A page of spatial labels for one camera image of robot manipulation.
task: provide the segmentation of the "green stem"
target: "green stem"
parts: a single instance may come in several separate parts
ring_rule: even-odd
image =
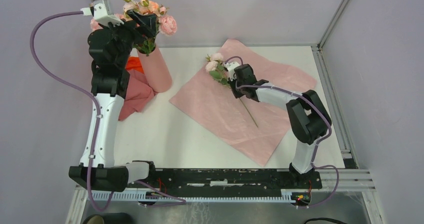
[[[241,98],[239,98],[239,100],[240,100],[241,104],[243,104],[244,108],[246,108],[246,111],[247,111],[247,113],[249,113],[249,116],[250,116],[250,118],[252,118],[252,121],[254,122],[255,126],[257,128],[259,128],[258,124],[256,123],[255,119],[253,118],[253,116],[252,116],[251,112],[249,111],[248,107],[245,105],[245,103],[242,101]]]

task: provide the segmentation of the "vase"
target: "vase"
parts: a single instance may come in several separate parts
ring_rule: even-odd
[[[172,86],[172,77],[161,50],[156,47],[148,56],[138,50],[137,53],[148,85],[157,93],[168,91]]]

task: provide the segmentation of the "white table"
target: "white table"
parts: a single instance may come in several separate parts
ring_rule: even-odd
[[[159,93],[143,112],[133,113],[119,122],[114,146],[115,165],[144,160],[154,161],[157,168],[262,168],[169,103],[169,99],[202,68],[205,56],[218,49],[219,47],[160,49],[172,75],[173,85],[165,93]],[[328,109],[310,46],[251,49],[271,61],[298,67],[317,79],[315,91]],[[137,56],[137,53],[133,51],[131,55]],[[287,132],[265,168],[288,168],[295,155],[296,142],[293,132]],[[315,164],[345,167],[335,133],[322,142]]]

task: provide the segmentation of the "pink fabric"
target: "pink fabric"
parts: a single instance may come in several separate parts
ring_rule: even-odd
[[[235,39],[228,39],[219,50],[225,58],[240,56],[250,64],[256,78],[278,87],[304,92],[317,81],[297,67],[269,61]],[[265,166],[281,139],[291,128],[286,111],[267,103],[242,97],[257,128],[231,90],[214,81],[201,68],[169,101],[221,140],[256,163]]]
[[[119,113],[119,121],[125,120],[134,112],[141,112],[145,105],[155,96],[143,73],[134,69],[128,72],[130,75],[129,83],[126,90],[126,98]]]

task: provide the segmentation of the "white wall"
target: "white wall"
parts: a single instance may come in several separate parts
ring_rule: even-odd
[[[424,0],[351,0],[324,46],[388,223],[423,223]]]
[[[33,27],[90,0],[0,0],[1,223],[64,223],[75,183],[68,177],[87,141],[91,101],[41,71],[30,53]],[[41,27],[35,48],[53,73],[90,87],[89,17]]]
[[[111,0],[122,12],[123,0]],[[221,46],[236,38],[245,45],[316,44],[342,0],[153,0],[170,7],[177,21],[165,46]]]

